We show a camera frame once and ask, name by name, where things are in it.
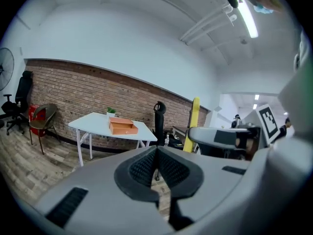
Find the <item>brick wall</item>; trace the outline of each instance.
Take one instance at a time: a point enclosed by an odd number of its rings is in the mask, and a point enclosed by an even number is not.
[[[144,82],[86,65],[52,60],[29,60],[32,71],[31,104],[55,103],[58,114],[55,127],[60,136],[76,140],[68,123],[91,112],[103,113],[110,106],[116,115],[144,122],[154,128],[153,107],[166,105],[164,128],[187,126],[191,102]],[[203,126],[207,110],[201,108],[198,126]],[[93,135],[92,144],[100,147],[134,149],[136,141]]]

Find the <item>wooden floor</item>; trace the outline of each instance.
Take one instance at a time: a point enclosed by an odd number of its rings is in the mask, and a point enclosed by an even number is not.
[[[31,145],[28,127],[24,130],[25,134],[22,135],[18,127],[13,127],[7,136],[6,128],[0,129],[0,169],[12,192],[34,205],[44,192],[79,167],[79,159],[77,146],[59,143],[50,136],[42,138],[43,155],[37,136],[32,135]],[[94,160],[114,155],[97,151],[92,154]],[[82,155],[84,163],[88,163],[89,150],[82,148]],[[159,193],[159,211],[167,219],[169,188],[162,178],[160,181],[153,180],[151,188]]]

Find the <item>small plant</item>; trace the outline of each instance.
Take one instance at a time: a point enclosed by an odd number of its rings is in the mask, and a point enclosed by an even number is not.
[[[115,113],[116,110],[115,110],[115,109],[112,109],[111,107],[108,107],[107,112],[108,112],[108,113]]]

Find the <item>fluorescent light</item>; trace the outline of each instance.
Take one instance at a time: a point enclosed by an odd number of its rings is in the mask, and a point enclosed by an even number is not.
[[[256,29],[252,14],[249,10],[249,7],[246,3],[246,0],[241,0],[238,9],[241,13],[241,16],[243,17],[246,27],[248,28],[249,34],[251,38],[256,38],[259,36],[258,30]]]

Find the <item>fan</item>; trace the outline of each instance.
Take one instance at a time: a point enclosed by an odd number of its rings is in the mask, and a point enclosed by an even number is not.
[[[10,82],[14,70],[14,57],[8,48],[0,48],[0,91]]]

